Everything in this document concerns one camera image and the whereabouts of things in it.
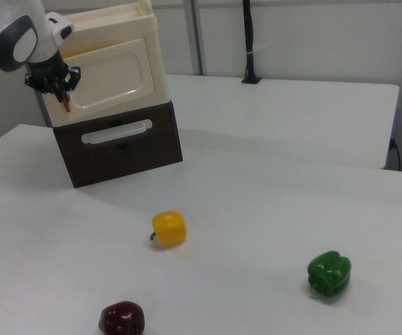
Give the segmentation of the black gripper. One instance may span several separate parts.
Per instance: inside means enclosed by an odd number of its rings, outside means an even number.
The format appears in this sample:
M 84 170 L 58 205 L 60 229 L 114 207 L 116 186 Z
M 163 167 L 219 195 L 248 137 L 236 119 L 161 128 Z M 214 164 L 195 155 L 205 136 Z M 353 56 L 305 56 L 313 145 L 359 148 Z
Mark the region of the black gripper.
M 80 67 L 69 67 L 60 52 L 55 52 L 42 62 L 29 62 L 27 68 L 29 72 L 25 75 L 24 83 L 42 94 L 54 94 L 59 103 L 63 103 L 63 95 L 70 102 L 71 94 L 81 78 Z

